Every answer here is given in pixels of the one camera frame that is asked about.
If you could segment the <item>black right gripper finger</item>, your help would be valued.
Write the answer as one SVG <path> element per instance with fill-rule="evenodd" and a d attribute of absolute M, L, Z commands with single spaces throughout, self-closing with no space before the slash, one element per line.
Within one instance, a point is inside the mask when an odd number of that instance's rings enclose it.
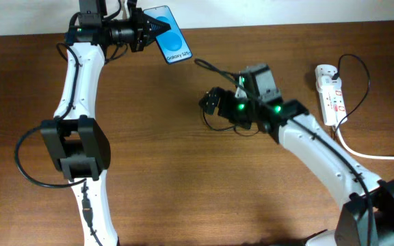
<path fill-rule="evenodd" d="M 208 103 L 220 103 L 231 97 L 231 91 L 221 87 L 213 87 L 206 94 L 205 99 Z"/>
<path fill-rule="evenodd" d="M 213 115 L 215 109 L 218 107 L 220 98 L 218 96 L 209 96 L 201 98 L 198 105 L 206 114 Z"/>

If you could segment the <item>blue Galaxy smartphone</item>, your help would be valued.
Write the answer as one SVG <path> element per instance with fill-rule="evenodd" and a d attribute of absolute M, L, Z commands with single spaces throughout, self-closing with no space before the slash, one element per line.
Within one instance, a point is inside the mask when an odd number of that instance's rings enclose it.
<path fill-rule="evenodd" d="M 170 30 L 156 37 L 158 47 L 167 64 L 175 64 L 192 57 L 191 49 L 168 6 L 146 9 L 144 13 L 170 25 Z"/>

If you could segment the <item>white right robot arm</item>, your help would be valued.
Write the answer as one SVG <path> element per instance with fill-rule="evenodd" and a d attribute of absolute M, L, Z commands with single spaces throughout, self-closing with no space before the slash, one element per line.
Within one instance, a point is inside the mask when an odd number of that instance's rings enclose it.
<path fill-rule="evenodd" d="M 353 159 L 321 128 L 298 100 L 283 100 L 267 64 L 238 73 L 203 59 L 199 66 L 235 85 L 210 89 L 200 99 L 204 113 L 218 114 L 233 128 L 256 124 L 303 162 L 327 188 L 341 212 L 333 230 L 322 230 L 294 245 L 394 245 L 394 179 L 385 181 Z"/>

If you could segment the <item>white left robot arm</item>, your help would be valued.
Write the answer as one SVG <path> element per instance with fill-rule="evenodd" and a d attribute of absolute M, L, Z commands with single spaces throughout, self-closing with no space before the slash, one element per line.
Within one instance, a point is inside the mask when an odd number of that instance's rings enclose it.
<path fill-rule="evenodd" d="M 129 17 L 108 14 L 104 1 L 80 1 L 64 35 L 67 72 L 53 118 L 40 132 L 55 169 L 72 189 L 81 217 L 84 245 L 119 245 L 107 198 L 110 144 L 96 121 L 96 95 L 103 66 L 119 56 L 107 56 L 109 46 L 143 51 L 172 26 L 144 13 L 129 1 Z"/>

